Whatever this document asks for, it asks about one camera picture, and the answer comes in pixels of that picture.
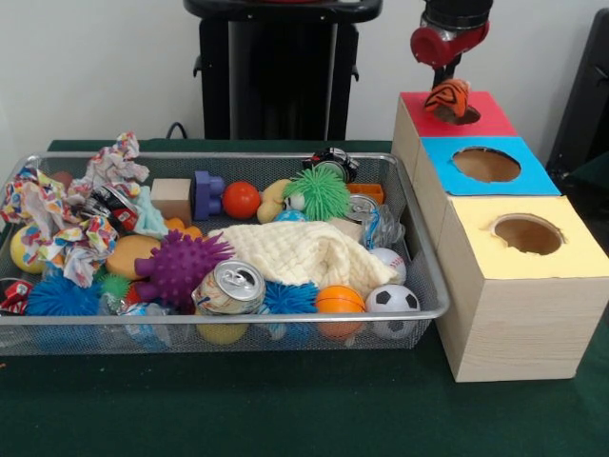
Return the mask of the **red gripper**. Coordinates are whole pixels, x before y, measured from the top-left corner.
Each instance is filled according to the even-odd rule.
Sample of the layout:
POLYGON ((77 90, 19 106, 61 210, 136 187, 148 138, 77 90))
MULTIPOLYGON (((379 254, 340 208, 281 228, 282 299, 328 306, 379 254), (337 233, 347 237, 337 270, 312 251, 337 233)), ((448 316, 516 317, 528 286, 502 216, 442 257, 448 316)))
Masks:
POLYGON ((471 30, 447 30, 422 20, 411 35, 410 48, 419 63, 434 69, 435 88, 454 76, 457 65, 451 62, 479 45, 489 29, 489 21, 471 30))

